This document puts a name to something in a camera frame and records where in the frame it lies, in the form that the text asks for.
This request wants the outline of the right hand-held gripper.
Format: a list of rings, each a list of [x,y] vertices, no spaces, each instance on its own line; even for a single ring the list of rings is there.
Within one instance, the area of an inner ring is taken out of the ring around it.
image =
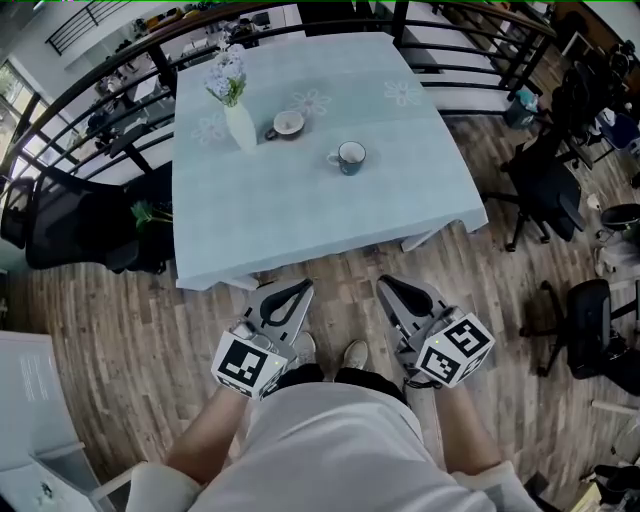
[[[417,279],[385,274],[378,298],[395,332],[394,355],[407,387],[453,388],[481,366],[495,344],[474,314]]]

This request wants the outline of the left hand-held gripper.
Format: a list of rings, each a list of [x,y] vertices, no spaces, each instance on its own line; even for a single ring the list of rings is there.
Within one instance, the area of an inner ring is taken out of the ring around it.
[[[294,341],[313,296],[309,278],[271,282],[253,291],[219,341],[211,367],[218,384],[250,399],[268,393],[296,359]]]

